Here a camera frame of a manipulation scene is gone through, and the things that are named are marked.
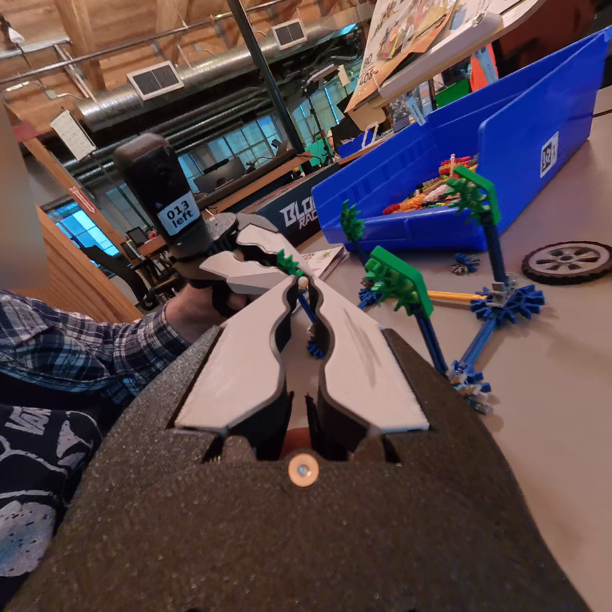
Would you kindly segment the black toy wheel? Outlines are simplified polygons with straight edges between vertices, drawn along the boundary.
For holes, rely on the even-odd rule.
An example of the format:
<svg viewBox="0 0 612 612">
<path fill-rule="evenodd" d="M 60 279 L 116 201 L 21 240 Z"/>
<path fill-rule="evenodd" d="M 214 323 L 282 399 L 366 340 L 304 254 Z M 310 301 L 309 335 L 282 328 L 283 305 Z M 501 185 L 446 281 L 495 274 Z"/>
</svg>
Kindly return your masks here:
<svg viewBox="0 0 612 612">
<path fill-rule="evenodd" d="M 563 241 L 527 254 L 521 272 L 549 286 L 581 285 L 611 271 L 611 246 L 593 241 Z"/>
</svg>

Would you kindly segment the blue yellow toy rod frame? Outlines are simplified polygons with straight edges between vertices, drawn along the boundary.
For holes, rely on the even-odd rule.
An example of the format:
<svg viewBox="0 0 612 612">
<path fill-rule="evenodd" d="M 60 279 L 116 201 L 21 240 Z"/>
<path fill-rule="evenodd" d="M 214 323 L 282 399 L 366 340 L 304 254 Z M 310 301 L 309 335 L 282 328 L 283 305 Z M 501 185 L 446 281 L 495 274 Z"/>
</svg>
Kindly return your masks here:
<svg viewBox="0 0 612 612">
<path fill-rule="evenodd" d="M 515 324 L 517 317 L 531 319 L 533 315 L 540 313 L 541 306 L 545 305 L 545 298 L 542 291 L 536 289 L 533 285 L 518 287 L 517 281 L 510 278 L 504 264 L 498 227 L 493 225 L 479 227 L 484 232 L 494 282 L 490 288 L 483 288 L 476 293 L 475 297 L 467 298 L 471 312 L 481 321 L 481 325 L 463 356 L 448 365 L 431 318 L 427 319 L 420 313 L 411 317 L 414 317 L 417 322 L 434 369 L 446 377 L 451 386 L 466 399 L 474 410 L 482 415 L 488 415 L 492 411 L 488 404 L 491 386 L 485 382 L 482 372 L 476 370 L 476 362 L 486 344 L 492 338 L 493 333 L 501 325 L 506 322 Z M 359 254 L 365 271 L 365 264 L 370 254 L 365 253 L 359 241 L 353 243 L 353 246 Z M 365 280 L 364 276 L 365 286 L 359 293 L 358 307 L 360 309 L 366 309 L 382 302 L 380 295 L 372 292 L 371 284 Z"/>
</svg>

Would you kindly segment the black toy box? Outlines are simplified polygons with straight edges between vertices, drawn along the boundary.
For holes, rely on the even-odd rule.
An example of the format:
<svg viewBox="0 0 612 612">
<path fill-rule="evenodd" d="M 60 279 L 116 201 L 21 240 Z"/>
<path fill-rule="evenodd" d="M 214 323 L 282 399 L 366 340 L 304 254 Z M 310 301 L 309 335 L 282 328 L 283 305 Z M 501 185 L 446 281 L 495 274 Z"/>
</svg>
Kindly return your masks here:
<svg viewBox="0 0 612 612">
<path fill-rule="evenodd" d="M 312 189 L 331 177 L 336 164 L 296 180 L 257 202 L 254 214 L 266 218 L 295 247 L 320 232 Z"/>
</svg>

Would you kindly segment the blue bin with white label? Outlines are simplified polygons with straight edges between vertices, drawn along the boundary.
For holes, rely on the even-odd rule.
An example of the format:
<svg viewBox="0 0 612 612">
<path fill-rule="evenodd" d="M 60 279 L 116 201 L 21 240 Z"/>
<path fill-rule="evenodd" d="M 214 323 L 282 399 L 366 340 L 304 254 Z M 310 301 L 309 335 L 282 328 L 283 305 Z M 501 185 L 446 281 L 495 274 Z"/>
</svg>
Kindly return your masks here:
<svg viewBox="0 0 612 612">
<path fill-rule="evenodd" d="M 382 212 L 452 154 L 477 154 L 477 173 L 496 188 L 503 233 L 587 140 L 610 39 L 608 27 L 433 111 L 325 179 L 311 194 L 327 241 L 347 244 L 339 215 L 348 200 L 361 212 L 364 250 L 485 250 L 466 212 Z"/>
</svg>

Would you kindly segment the white wall sign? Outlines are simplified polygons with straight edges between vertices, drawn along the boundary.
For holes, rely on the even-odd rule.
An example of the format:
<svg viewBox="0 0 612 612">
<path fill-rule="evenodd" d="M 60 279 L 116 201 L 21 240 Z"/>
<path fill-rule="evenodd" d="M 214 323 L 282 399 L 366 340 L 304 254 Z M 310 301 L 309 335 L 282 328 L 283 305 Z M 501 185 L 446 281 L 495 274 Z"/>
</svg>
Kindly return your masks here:
<svg viewBox="0 0 612 612">
<path fill-rule="evenodd" d="M 69 110 L 64 110 L 53 118 L 50 122 L 50 127 L 78 162 L 94 153 L 97 149 L 90 136 L 84 131 L 83 127 Z"/>
</svg>

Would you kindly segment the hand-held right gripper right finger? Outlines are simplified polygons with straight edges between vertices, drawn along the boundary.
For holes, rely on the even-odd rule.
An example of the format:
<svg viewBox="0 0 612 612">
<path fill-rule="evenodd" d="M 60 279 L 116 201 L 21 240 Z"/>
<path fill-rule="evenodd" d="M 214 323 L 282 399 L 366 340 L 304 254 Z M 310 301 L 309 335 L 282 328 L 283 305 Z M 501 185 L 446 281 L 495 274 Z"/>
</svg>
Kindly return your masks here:
<svg viewBox="0 0 612 612">
<path fill-rule="evenodd" d="M 314 278 L 314 289 L 317 316 L 331 338 L 320 379 L 325 400 L 369 432 L 428 430 L 381 326 L 321 279 Z"/>
</svg>

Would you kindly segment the pile of colourful toy pieces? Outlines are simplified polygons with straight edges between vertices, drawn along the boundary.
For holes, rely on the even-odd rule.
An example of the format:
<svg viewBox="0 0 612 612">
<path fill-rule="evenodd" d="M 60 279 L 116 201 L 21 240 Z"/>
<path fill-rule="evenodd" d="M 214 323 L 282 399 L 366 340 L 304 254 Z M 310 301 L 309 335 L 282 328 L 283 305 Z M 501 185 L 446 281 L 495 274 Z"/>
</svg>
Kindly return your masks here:
<svg viewBox="0 0 612 612">
<path fill-rule="evenodd" d="M 455 171 L 458 165 L 475 171 L 478 166 L 478 154 L 464 157 L 457 157 L 452 154 L 450 158 L 440 163 L 437 176 L 419 184 L 414 193 L 403 201 L 387 206 L 382 211 L 382 215 L 390 216 L 428 208 L 439 208 L 457 202 L 458 196 L 448 187 L 448 179 L 459 178 Z"/>
</svg>

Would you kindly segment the toy instruction sheet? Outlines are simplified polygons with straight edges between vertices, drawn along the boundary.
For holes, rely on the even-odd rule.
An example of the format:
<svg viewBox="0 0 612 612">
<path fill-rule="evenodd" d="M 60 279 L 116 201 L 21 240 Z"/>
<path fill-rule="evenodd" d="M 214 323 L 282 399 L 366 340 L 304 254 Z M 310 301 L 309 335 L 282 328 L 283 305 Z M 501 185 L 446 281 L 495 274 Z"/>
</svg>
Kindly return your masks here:
<svg viewBox="0 0 612 612">
<path fill-rule="evenodd" d="M 345 246 L 339 245 L 324 250 L 303 253 L 302 258 L 310 266 L 314 276 L 325 280 L 345 260 L 347 255 Z"/>
</svg>

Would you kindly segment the cardboard poster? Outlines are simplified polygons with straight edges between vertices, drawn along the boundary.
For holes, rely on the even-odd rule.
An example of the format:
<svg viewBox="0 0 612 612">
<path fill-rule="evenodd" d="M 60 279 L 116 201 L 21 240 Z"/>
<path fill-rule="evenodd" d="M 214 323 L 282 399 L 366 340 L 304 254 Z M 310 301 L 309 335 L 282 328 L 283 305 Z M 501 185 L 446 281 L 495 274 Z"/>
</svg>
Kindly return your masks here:
<svg viewBox="0 0 612 612">
<path fill-rule="evenodd" d="M 377 1 L 357 85 L 346 111 L 353 111 L 407 57 L 432 45 L 455 12 L 456 1 Z"/>
</svg>

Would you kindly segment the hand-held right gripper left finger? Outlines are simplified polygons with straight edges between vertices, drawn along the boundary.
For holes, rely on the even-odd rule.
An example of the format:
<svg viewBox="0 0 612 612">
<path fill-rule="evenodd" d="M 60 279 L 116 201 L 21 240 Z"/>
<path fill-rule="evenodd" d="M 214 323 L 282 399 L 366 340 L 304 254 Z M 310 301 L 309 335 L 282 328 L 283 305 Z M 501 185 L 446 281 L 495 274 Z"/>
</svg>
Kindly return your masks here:
<svg viewBox="0 0 612 612">
<path fill-rule="evenodd" d="M 286 278 L 223 323 L 222 332 L 175 419 L 175 427 L 228 433 L 277 400 L 285 370 L 276 342 L 293 310 Z"/>
</svg>

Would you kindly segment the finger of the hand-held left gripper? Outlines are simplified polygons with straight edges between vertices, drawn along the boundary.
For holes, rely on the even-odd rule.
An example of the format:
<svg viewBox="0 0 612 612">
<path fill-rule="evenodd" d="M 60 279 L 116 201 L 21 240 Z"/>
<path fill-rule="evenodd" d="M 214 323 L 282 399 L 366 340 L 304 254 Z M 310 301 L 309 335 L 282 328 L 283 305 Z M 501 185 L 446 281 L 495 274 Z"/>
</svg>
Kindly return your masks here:
<svg viewBox="0 0 612 612">
<path fill-rule="evenodd" d="M 286 255 L 291 254 L 301 269 L 301 256 L 282 234 L 248 225 L 236 236 L 236 250 L 243 260 L 261 265 L 265 272 L 282 272 L 276 264 L 277 252 L 281 249 Z"/>
<path fill-rule="evenodd" d="M 200 264 L 205 279 L 224 281 L 239 295 L 263 295 L 288 278 L 288 274 L 274 266 L 256 261 L 242 261 L 232 251 L 222 251 Z"/>
</svg>

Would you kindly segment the black metal post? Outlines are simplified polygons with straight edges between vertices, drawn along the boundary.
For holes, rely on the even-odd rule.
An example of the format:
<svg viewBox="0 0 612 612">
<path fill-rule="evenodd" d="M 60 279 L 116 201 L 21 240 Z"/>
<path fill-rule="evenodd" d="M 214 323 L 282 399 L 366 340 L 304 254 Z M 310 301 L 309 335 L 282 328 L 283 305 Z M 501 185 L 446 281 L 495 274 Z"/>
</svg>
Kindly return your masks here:
<svg viewBox="0 0 612 612">
<path fill-rule="evenodd" d="M 274 108 L 277 111 L 277 114 L 279 115 L 281 125 L 287 133 L 288 140 L 292 145 L 292 148 L 298 154 L 303 154 L 305 152 L 305 148 L 303 146 L 301 137 L 297 129 L 295 128 L 287 106 L 281 97 L 280 90 L 271 73 L 266 58 L 264 57 L 264 54 L 259 46 L 259 43 L 256 40 L 255 32 L 249 22 L 249 19 L 247 17 L 246 12 L 244 11 L 241 2 L 227 1 L 227 4 L 238 25 L 242 38 L 247 48 L 249 49 L 251 58 L 253 59 L 254 64 L 256 65 L 261 74 L 264 85 L 267 89 L 268 94 L 270 95 Z"/>
</svg>

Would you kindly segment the person's left forearm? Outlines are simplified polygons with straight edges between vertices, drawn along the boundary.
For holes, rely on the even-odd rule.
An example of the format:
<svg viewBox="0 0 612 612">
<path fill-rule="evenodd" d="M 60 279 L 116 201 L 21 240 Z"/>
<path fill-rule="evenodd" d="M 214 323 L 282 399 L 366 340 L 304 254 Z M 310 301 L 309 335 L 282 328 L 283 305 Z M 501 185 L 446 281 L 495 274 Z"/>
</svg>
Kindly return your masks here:
<svg viewBox="0 0 612 612">
<path fill-rule="evenodd" d="M 135 323 L 98 323 L 1 290 L 1 374 L 20 383 L 125 405 L 189 346 L 165 308 Z"/>
</svg>

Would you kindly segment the person's dark printed shirt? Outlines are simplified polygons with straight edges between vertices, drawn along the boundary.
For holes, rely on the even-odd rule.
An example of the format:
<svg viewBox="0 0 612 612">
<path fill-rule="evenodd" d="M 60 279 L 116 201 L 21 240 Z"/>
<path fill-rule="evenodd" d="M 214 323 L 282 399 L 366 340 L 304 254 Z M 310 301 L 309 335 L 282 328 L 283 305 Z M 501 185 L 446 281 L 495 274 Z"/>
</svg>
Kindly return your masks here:
<svg viewBox="0 0 612 612">
<path fill-rule="evenodd" d="M 1 374 L 1 605 L 42 561 L 122 406 Z"/>
</svg>

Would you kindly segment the silver air duct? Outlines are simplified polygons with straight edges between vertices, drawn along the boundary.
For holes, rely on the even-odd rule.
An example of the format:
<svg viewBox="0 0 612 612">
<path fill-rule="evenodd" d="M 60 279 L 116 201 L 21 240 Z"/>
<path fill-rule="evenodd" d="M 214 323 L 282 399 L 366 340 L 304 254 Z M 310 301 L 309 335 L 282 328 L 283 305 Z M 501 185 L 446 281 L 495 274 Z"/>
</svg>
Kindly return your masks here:
<svg viewBox="0 0 612 612">
<path fill-rule="evenodd" d="M 349 28 L 359 22 L 355 10 L 345 10 L 306 24 L 307 40 L 293 47 L 281 50 L 273 34 L 258 41 L 271 71 L 276 74 L 286 64 L 297 62 L 297 66 L 302 67 L 307 53 L 347 35 Z M 127 83 L 98 94 L 96 100 L 76 102 L 75 111 L 90 130 L 98 132 L 255 71 L 256 65 L 248 48 L 238 45 L 198 61 L 192 67 L 179 66 L 176 72 L 182 81 L 181 88 L 144 100 L 135 86 Z"/>
</svg>

